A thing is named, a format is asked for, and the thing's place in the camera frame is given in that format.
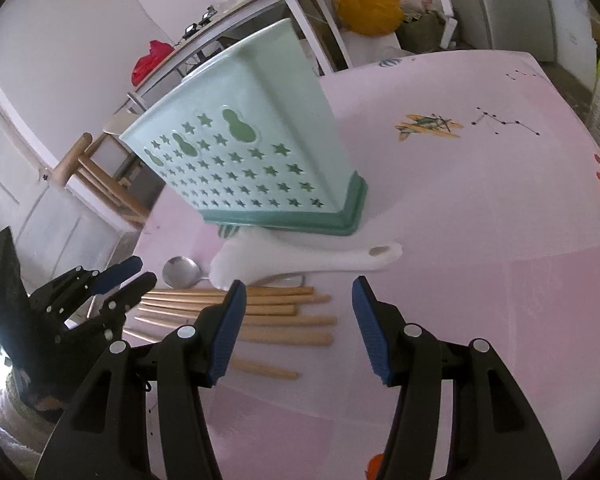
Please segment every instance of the wooden chopstick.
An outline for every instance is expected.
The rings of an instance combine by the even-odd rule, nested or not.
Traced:
[[[287,370],[286,368],[281,368],[279,366],[267,365],[237,357],[232,357],[229,360],[229,368],[240,370],[241,372],[246,372],[248,374],[272,377],[274,379],[286,379],[293,381],[300,377],[300,374],[293,370]]]
[[[160,342],[160,339],[155,338],[154,336],[145,334],[143,332],[136,332],[135,330],[130,330],[128,328],[123,328],[122,332],[133,337],[137,337],[138,339],[146,341],[147,343]],[[240,370],[241,372],[246,372],[248,374],[272,377],[275,379],[294,380],[300,377],[300,374],[293,370],[287,370],[286,368],[281,368],[279,366],[267,365],[237,357],[231,357],[229,360],[229,368],[233,370]]]
[[[248,286],[247,296],[299,296],[314,294],[312,286]],[[224,298],[226,290],[217,288],[154,288],[148,296],[217,296]]]
[[[138,321],[164,328],[178,328],[182,323],[155,319],[154,317],[136,316]],[[244,327],[238,333],[238,341],[253,343],[269,343],[279,345],[311,345],[329,346],[333,343],[331,332],[318,330],[289,330],[285,328],[253,328]]]
[[[156,298],[145,294],[142,300],[171,301],[173,303],[204,304],[206,306],[221,303],[218,296],[179,296],[172,298]],[[277,305],[288,303],[327,303],[331,301],[329,294],[297,294],[295,296],[247,296],[247,305]]]
[[[141,305],[172,308],[186,312],[200,312],[210,305],[201,303],[172,303],[171,301],[142,300]],[[298,307],[294,304],[247,305],[246,314],[250,316],[295,316]]]
[[[275,345],[330,346],[333,335],[325,330],[304,328],[261,328],[246,326],[238,333],[240,341]]]
[[[138,307],[142,312],[152,314],[164,314],[165,316],[180,317],[184,319],[196,319],[185,310],[170,310],[168,308],[144,306]],[[338,318],[335,316],[244,316],[243,326],[318,326],[335,325]]]

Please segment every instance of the gourd-shaped cutout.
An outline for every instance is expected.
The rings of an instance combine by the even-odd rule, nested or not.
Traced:
[[[198,150],[194,148],[193,145],[189,144],[186,140],[184,140],[180,134],[174,132],[173,140],[175,140],[178,143],[180,150],[185,155],[198,156]]]
[[[222,112],[222,117],[229,124],[229,133],[235,140],[240,142],[253,142],[256,140],[256,132],[247,123],[243,123],[238,114],[230,108]]]
[[[161,161],[158,157],[156,157],[152,152],[150,152],[148,149],[144,149],[144,152],[149,155],[149,157],[151,158],[152,162],[156,165],[156,166],[160,166],[161,168],[164,167],[164,162]]]

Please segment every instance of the white door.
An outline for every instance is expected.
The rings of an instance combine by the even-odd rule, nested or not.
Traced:
[[[26,289],[72,267],[103,270],[121,234],[40,164],[0,111],[0,231],[10,226]]]

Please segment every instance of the wooden chair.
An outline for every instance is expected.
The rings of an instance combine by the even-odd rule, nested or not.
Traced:
[[[65,187],[75,175],[94,195],[123,219],[144,225],[150,211],[129,193],[120,181],[91,160],[104,140],[110,137],[120,146],[116,135],[104,132],[95,142],[91,134],[82,134],[51,173],[51,180]]]

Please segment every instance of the table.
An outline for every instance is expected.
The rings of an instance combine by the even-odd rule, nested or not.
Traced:
[[[320,248],[401,242],[400,260],[367,275],[378,299],[396,304],[407,322],[440,340],[490,341],[567,478],[600,437],[600,165],[594,158],[600,151],[594,141],[527,54],[426,54],[320,82],[337,134],[369,186],[362,224],[345,238],[277,235]],[[424,131],[400,141],[395,125],[414,123],[416,115],[451,120],[455,136]],[[208,269],[223,243],[216,231],[165,188],[136,254],[157,273],[176,254]],[[206,420],[225,480],[364,478],[369,459],[383,451],[398,391],[371,371],[350,306],[355,277],[308,276],[333,297],[303,309],[339,317],[330,348],[237,343],[241,357],[303,375],[280,381],[229,370],[206,393]],[[147,332],[146,325],[129,324]],[[441,434],[448,436],[449,389],[443,392]],[[439,444],[434,473],[441,476],[448,444]]]
[[[352,67],[353,64],[349,58],[349,54],[347,53],[344,42],[342,41],[340,31],[331,17],[331,13],[327,8],[327,4],[324,0],[314,1],[318,5],[318,9],[322,13],[325,21],[329,25],[329,28],[331,29],[331,32],[333,33],[336,42],[342,51],[342,55],[344,56],[347,66]],[[329,62],[329,59],[327,58],[327,55],[298,0],[247,0],[222,16],[216,16],[215,21],[203,27],[179,47],[176,47],[176,50],[174,50],[167,58],[165,58],[163,62],[161,62],[160,65],[158,65],[149,75],[147,75],[147,77],[145,77],[144,80],[135,88],[135,94],[138,96],[144,95],[155,84],[176,70],[177,67],[179,67],[191,56],[199,52],[204,46],[217,40],[229,29],[252,20],[256,16],[259,16],[280,2],[285,2],[289,7],[289,10],[298,22],[302,33],[307,39],[309,46],[311,46],[311,49],[314,51],[322,72],[325,74],[333,73],[331,63]]]

